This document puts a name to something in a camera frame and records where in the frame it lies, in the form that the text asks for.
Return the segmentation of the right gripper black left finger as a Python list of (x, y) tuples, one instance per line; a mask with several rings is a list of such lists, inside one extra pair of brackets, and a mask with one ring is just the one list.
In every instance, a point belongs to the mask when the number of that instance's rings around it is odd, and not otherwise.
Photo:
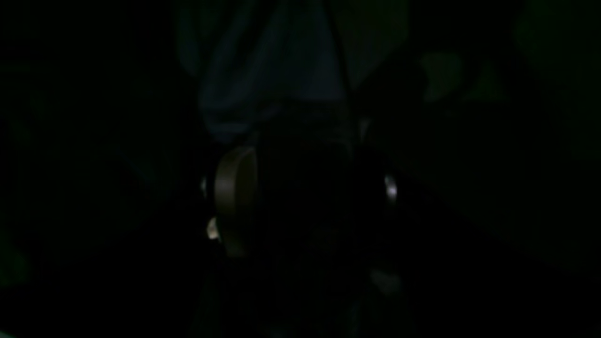
[(228, 150), (202, 179), (202, 196), (211, 214), (204, 233), (221, 244), (228, 257), (242, 258), (249, 254), (257, 192), (254, 147)]

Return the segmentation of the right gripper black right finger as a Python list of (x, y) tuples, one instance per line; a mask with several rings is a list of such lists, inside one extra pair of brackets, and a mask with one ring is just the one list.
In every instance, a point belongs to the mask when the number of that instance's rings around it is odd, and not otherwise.
[(403, 243), (404, 217), (396, 172), (370, 141), (373, 122), (361, 118), (353, 162), (354, 238), (373, 263), (395, 263)]

